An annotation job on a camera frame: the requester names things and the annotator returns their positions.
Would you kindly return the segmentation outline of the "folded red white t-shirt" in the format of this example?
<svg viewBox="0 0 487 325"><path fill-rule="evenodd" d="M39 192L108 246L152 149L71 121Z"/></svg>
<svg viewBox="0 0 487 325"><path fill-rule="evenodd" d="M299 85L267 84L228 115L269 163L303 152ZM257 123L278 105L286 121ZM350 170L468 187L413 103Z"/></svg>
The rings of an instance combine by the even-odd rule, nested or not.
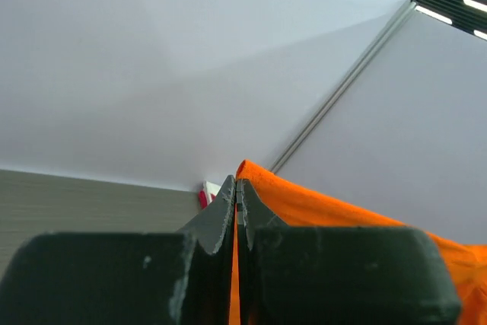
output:
<svg viewBox="0 0 487 325"><path fill-rule="evenodd" d="M215 197L218 195L220 189L220 185L211 183L209 181L204 181L198 193L200 208L205 209L210 203L212 203Z"/></svg>

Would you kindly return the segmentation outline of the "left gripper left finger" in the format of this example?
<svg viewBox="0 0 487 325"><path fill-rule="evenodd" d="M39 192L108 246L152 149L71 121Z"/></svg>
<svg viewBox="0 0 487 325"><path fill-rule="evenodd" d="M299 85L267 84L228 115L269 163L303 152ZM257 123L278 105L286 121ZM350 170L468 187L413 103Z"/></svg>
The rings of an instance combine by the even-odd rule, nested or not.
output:
<svg viewBox="0 0 487 325"><path fill-rule="evenodd" d="M226 324L236 181L173 233L56 232L16 251L3 324Z"/></svg>

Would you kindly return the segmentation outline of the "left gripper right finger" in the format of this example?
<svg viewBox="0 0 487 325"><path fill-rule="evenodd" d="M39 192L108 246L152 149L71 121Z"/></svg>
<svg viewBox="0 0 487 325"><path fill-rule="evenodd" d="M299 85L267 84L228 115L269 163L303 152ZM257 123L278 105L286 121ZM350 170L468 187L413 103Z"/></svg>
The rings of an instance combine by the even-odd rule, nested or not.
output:
<svg viewBox="0 0 487 325"><path fill-rule="evenodd" d="M286 224L236 185L243 324L455 324L461 302L434 241L395 227Z"/></svg>

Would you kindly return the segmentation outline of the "right aluminium corner post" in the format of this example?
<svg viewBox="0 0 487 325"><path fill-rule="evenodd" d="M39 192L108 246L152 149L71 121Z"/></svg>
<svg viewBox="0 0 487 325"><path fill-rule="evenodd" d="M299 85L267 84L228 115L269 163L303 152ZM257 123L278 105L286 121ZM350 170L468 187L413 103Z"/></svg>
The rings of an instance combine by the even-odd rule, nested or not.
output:
<svg viewBox="0 0 487 325"><path fill-rule="evenodd" d="M417 3L412 0L405 0L395 11L391 19L384 25L377 36L369 43L367 48L356 59L348 71L340 79L339 83L327 95L319 108L310 119L299 130L298 134L290 141L285 149L278 155L270 166L270 171L277 174L288 162L290 157L298 150L309 135L316 129L325 115L334 107L342 95L357 80L360 74L368 67L375 56L385 47L388 41L400 30L401 27L411 18Z"/></svg>

